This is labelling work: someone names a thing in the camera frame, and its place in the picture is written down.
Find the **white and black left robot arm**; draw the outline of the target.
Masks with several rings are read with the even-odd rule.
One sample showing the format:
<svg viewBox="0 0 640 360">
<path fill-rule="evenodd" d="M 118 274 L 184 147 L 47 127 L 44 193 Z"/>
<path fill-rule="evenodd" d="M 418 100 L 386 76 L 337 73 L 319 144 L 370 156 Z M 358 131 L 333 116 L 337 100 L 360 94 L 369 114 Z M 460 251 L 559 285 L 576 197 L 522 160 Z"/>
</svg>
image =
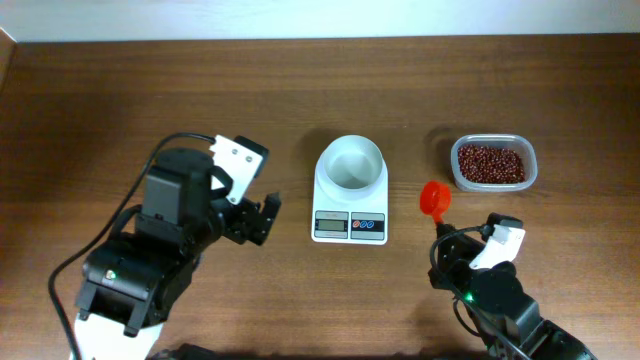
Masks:
<svg viewBox="0 0 640 360">
<path fill-rule="evenodd" d="M 211 244 L 266 241 L 281 200 L 270 193 L 254 202 L 245 193 L 268 149 L 238 137 L 211 150 L 151 155 L 142 203 L 118 211 L 83 263 L 71 358 L 145 358 Z"/>
</svg>

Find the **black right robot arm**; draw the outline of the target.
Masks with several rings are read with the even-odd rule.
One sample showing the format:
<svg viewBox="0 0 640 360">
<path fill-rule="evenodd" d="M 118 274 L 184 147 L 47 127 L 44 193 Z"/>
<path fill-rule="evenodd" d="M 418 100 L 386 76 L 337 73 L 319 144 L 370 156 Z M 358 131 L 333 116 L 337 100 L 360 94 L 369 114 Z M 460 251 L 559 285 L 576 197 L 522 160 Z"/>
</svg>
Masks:
<svg viewBox="0 0 640 360">
<path fill-rule="evenodd" d="M 580 340 L 540 314 L 517 278 L 513 260 L 525 238 L 522 223 L 487 222 L 457 229 L 436 225 L 429 279 L 453 294 L 494 359 L 593 359 Z"/>
</svg>

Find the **orange plastic measuring scoop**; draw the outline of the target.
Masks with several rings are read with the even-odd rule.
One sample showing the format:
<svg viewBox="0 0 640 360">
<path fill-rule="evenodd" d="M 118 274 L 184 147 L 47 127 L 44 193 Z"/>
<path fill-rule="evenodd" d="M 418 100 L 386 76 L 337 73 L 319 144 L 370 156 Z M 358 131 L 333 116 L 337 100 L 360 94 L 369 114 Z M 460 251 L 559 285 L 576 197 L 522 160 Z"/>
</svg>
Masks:
<svg viewBox="0 0 640 360">
<path fill-rule="evenodd" d="M 424 215 L 430 216 L 436 225 L 443 224 L 443 215 L 452 201 L 450 188 L 441 182 L 429 181 L 420 194 L 419 206 Z"/>
</svg>

